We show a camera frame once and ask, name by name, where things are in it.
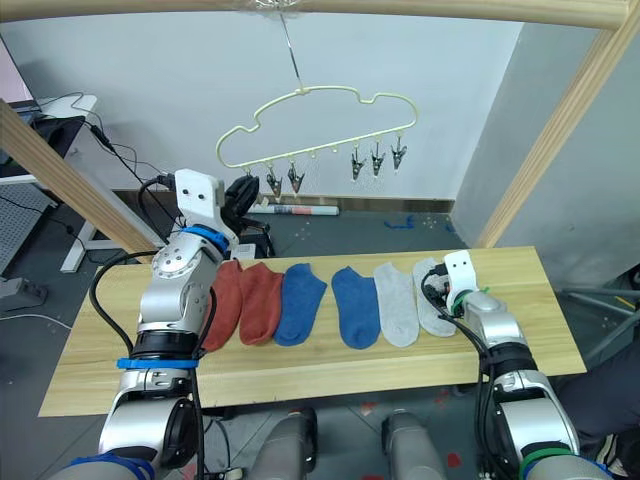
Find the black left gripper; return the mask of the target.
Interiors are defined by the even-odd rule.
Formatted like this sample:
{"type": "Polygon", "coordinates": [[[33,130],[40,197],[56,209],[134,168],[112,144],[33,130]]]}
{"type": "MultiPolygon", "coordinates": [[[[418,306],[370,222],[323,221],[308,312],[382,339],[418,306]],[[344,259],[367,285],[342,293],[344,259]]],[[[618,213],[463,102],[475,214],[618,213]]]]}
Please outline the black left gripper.
{"type": "Polygon", "coordinates": [[[225,191],[225,203],[221,208],[223,222],[235,234],[246,228],[244,217],[256,202],[260,193],[258,177],[244,177],[235,180],[225,191]]]}

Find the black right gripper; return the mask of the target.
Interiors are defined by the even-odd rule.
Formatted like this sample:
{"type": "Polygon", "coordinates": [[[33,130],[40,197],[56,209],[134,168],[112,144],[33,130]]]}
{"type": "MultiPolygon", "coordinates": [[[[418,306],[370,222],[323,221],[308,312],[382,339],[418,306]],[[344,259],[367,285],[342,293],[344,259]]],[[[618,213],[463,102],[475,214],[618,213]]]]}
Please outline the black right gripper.
{"type": "Polygon", "coordinates": [[[423,296],[437,311],[447,311],[449,276],[444,263],[436,264],[423,277],[423,296]]]}

